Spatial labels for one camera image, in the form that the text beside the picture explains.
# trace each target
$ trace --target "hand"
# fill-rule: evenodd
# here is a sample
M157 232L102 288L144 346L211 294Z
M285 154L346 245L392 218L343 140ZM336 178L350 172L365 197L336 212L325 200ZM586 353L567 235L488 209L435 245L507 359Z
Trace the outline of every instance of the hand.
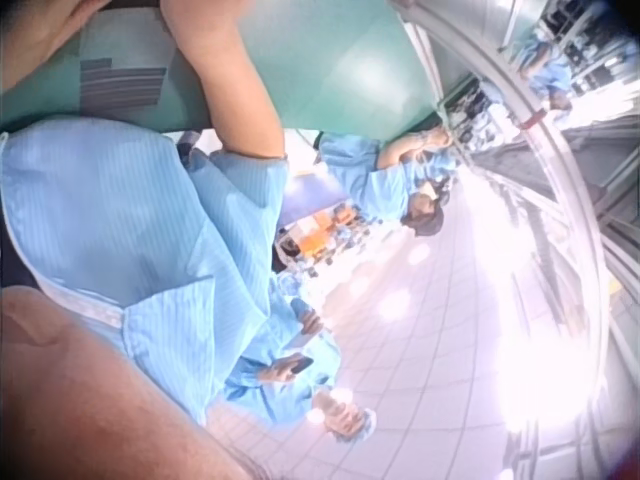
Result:
M529 80L529 77L531 77L531 71L527 67L521 68L520 71L518 71L518 74L525 82Z
M300 317L300 322L302 322L303 325L302 333L305 335L315 335L316 333L320 333L324 328L322 319L315 310L303 313Z
M426 143L436 148L447 148L453 143L453 137L444 127L436 127L426 132Z
M2 31L2 91L31 74L110 0L19 2Z
M250 0L160 0L160 11L178 48L192 63L206 60L212 48L223 48L225 35L250 4Z
M258 374L258 379L263 383L291 383L296 379L296 375L291 372L302 355L294 353L293 355L276 360L269 368L265 368Z

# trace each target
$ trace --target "phone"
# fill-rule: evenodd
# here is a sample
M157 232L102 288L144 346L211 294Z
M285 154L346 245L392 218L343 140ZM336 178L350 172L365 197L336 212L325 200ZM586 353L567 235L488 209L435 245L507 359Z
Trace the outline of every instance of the phone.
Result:
M313 340L317 333L313 335L307 335L305 333L299 333L296 335L285 347L284 350L293 350L293 351L301 351L307 344Z
M291 373L293 373L294 375L298 375L299 373L309 368L311 365L313 365L313 358L302 357L300 360L298 360L296 366L291 369Z

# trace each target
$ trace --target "worker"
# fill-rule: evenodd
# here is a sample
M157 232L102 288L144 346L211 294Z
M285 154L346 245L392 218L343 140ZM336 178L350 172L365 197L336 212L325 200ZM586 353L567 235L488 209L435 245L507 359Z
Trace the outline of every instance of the worker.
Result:
M106 3L20 4L2 24L3 88ZM158 133L75 117L3 134L0 146L3 243L65 315L116 346L200 425L269 315L271 244L287 180L284 133L236 25L245 3L160 2L224 150L192 152L185 168ZM51 304L38 302L46 317Z
M549 111L571 111L571 66L560 47L532 34L515 59L518 74ZM488 80L480 82L482 91L494 103L504 103L502 92Z
M416 235L435 235L444 214L437 199L419 191L418 174L424 170L418 157L451 145L441 127L411 133L386 146L355 135L322 133L317 141L319 157L329 172L370 218L399 220Z
M287 301L275 276L270 283L271 316L244 351L225 383L225 399L270 424L299 422L314 408L324 414L328 432L341 443L368 438L375 413L331 396L340 367L340 350L316 312L299 297ZM298 334L315 335L304 347L313 363L292 373L304 357L288 352Z

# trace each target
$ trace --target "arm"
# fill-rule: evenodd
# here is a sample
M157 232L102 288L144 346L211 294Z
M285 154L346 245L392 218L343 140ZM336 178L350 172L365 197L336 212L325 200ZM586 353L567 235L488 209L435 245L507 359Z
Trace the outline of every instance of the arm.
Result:
M236 26L238 0L162 0L176 43L200 77L225 149L254 158L284 156L284 132Z
M376 168L384 170L394 167L406 154L415 155L422 150L437 151L451 145L451 141L451 136L442 127L436 127L428 132L410 133L382 149Z
M2 290L2 328L6 478L248 478L130 361L41 293Z
M0 93L5 92L75 35L110 0L14 2L0 32Z
M548 43L542 43L538 47L538 50L531 59L531 61L520 68L520 74L524 78L530 78L540 71L542 67L549 61L551 58L551 45Z

